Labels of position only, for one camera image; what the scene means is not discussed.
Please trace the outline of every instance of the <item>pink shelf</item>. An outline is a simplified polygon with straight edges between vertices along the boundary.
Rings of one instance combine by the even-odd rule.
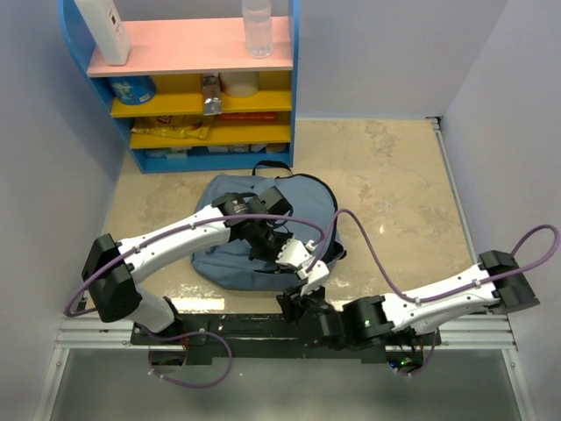
[[[90,77],[292,69],[287,17],[273,18],[273,53],[265,59],[245,51],[242,18],[131,21],[124,28],[132,43],[127,63],[109,66],[96,48]]]

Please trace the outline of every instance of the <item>white jar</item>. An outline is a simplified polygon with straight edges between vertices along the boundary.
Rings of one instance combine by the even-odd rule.
[[[258,72],[224,72],[220,74],[222,91],[228,96],[245,98],[259,90]]]

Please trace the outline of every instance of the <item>snack bag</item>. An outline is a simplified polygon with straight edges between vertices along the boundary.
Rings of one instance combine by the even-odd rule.
[[[138,117],[131,132],[174,139],[206,139],[213,119],[214,116]]]

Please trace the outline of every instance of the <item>blue backpack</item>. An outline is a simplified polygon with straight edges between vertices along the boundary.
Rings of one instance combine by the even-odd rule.
[[[255,175],[255,168],[267,166],[285,168],[288,177],[265,178]],[[255,193],[276,186],[294,208],[294,216],[308,219],[327,230],[333,213],[337,210],[337,199],[330,188],[312,175],[292,175],[284,162],[261,161],[252,175],[218,175],[202,193],[195,211],[199,211],[224,193]],[[295,237],[304,243],[317,239],[317,231],[307,225],[287,222],[284,225]],[[326,232],[329,245],[322,257],[330,270],[346,251],[337,234],[337,224],[332,232]],[[204,278],[225,289],[282,291],[301,284],[291,270],[279,268],[274,263],[249,260],[250,246],[246,241],[235,240],[222,246],[194,253],[191,259],[193,269]]]

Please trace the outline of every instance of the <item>robotic arm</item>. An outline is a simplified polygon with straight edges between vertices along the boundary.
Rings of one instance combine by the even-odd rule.
[[[343,311],[336,311],[325,300],[323,285],[329,279],[329,269],[320,260],[309,269],[314,260],[312,241],[304,244],[290,232],[275,231],[275,225],[252,218],[255,214],[285,215],[291,210],[290,203],[275,187],[259,196],[229,193],[196,214],[157,231],[117,242],[109,234],[103,235],[91,248],[82,278],[88,279],[116,256],[135,250],[89,287],[99,316],[107,323],[127,318],[151,332],[174,336],[182,333],[183,326],[177,310],[169,299],[152,294],[141,283],[160,268],[192,253],[246,240],[252,247],[251,259],[276,262],[294,270],[302,280],[302,285],[277,296],[283,317],[295,325],[297,337],[307,347],[336,350],[364,349],[404,333],[421,336],[474,311],[508,313],[539,304],[523,274],[480,283],[490,275],[518,268],[509,253],[492,251],[483,253],[480,263],[459,274],[405,293],[413,298],[442,298],[411,303],[389,293],[360,298],[346,304]],[[195,227],[197,221],[209,219],[214,222]],[[192,229],[185,230],[185,225]],[[149,239],[154,242],[142,246]],[[467,282],[473,284],[472,289],[450,292]]]

